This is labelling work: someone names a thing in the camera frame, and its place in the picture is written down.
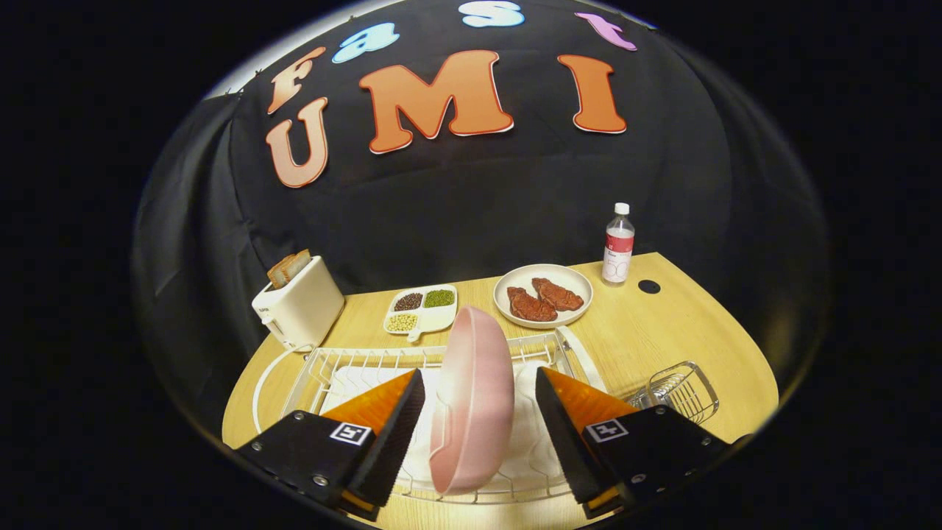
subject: white toaster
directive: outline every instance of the white toaster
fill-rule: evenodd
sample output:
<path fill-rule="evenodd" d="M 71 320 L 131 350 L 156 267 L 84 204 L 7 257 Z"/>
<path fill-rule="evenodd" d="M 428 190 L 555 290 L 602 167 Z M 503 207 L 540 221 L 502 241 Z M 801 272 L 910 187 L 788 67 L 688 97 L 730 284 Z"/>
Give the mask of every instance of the white toaster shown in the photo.
<path fill-rule="evenodd" d="M 344 306 L 344 295 L 320 256 L 281 289 L 271 283 L 252 300 L 252 308 L 287 349 L 317 348 Z"/>

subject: table top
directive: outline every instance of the table top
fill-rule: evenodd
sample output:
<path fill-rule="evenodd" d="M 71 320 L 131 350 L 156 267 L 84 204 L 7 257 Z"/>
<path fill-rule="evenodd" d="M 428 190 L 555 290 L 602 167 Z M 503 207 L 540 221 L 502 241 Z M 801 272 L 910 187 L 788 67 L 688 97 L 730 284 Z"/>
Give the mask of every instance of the table top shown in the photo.
<path fill-rule="evenodd" d="M 589 309 L 568 327 L 582 342 L 610 394 L 625 398 L 652 374 L 692 360 L 720 401 L 719 410 L 701 424 L 714 436 L 735 441 L 758 430 L 774 412 L 778 388 L 755 342 L 712 296 L 667 258 L 658 253 L 634 256 L 628 279 L 620 287 L 603 282 L 601 262 L 571 269 L 592 282 L 594 293 Z M 494 303 L 494 286 L 499 279 L 495 276 L 451 285 L 457 289 L 459 306 L 474 306 L 495 316 L 508 339 L 549 331 L 523 327 L 500 314 Z M 638 287 L 642 280 L 657 282 L 660 291 L 642 291 Z M 344 308 L 321 347 L 446 345 L 450 328 L 423 334 L 417 343 L 382 329 L 386 310 L 400 291 L 346 296 Z M 222 441 L 230 447 L 238 448 L 257 436 L 252 418 L 255 386 L 283 352 L 282 344 L 269 335 L 236 382 L 222 420 Z M 281 419 L 303 362 L 303 353 L 292 353 L 270 368 L 258 397 L 263 430 Z M 394 494 L 371 524 L 382 528 L 574 528 L 586 523 L 571 494 L 511 505 L 457 505 Z"/>

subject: dish rack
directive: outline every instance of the dish rack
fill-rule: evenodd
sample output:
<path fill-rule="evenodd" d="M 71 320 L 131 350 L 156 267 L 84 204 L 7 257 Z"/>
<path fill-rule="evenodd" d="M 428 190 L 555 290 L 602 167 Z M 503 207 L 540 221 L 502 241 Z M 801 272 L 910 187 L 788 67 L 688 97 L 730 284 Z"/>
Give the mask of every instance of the dish rack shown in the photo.
<path fill-rule="evenodd" d="M 428 464 L 430 423 L 438 371 L 446 346 L 359 349 L 316 348 L 288 394 L 281 417 L 293 410 L 321 414 L 412 369 L 422 371 L 426 403 L 393 486 L 393 494 L 460 505 L 502 505 L 557 497 L 571 490 L 536 402 L 539 367 L 548 366 L 608 392 L 578 338 L 566 326 L 550 333 L 507 340 L 514 374 L 514 412 L 508 455 L 491 481 L 473 493 L 442 496 L 431 482 Z M 702 406 L 705 392 L 712 410 Z M 667 405 L 697 423 L 712 416 L 719 400 L 703 372 L 686 361 L 654 374 L 625 399 L 637 408 Z"/>
<path fill-rule="evenodd" d="M 691 360 L 655 373 L 625 401 L 641 409 L 666 405 L 697 424 L 709 420 L 720 408 L 713 386 Z"/>

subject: water bottle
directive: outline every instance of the water bottle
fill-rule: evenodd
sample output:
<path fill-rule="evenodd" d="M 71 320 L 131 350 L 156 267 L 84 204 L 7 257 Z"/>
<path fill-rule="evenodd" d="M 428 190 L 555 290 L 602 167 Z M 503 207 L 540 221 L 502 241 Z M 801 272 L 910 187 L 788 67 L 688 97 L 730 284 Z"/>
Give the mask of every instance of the water bottle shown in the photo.
<path fill-rule="evenodd" d="M 618 287 L 628 278 L 628 264 L 635 247 L 635 227 L 628 221 L 628 205 L 615 203 L 615 219 L 605 228 L 605 255 L 602 258 L 602 279 L 606 285 Z"/>

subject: steak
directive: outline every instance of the steak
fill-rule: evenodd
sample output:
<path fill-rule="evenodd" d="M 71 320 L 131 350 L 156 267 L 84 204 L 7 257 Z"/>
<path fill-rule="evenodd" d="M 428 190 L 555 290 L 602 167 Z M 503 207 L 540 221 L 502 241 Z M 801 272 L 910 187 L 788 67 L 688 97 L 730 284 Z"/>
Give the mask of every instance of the steak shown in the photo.
<path fill-rule="evenodd" d="M 546 278 L 533 278 L 533 288 L 541 301 L 550 304 L 557 311 L 575 311 L 585 304 L 581 296 Z"/>
<path fill-rule="evenodd" d="M 558 316 L 556 309 L 546 302 L 537 300 L 527 290 L 508 287 L 507 297 L 511 299 L 511 314 L 518 319 L 533 322 L 551 322 Z"/>

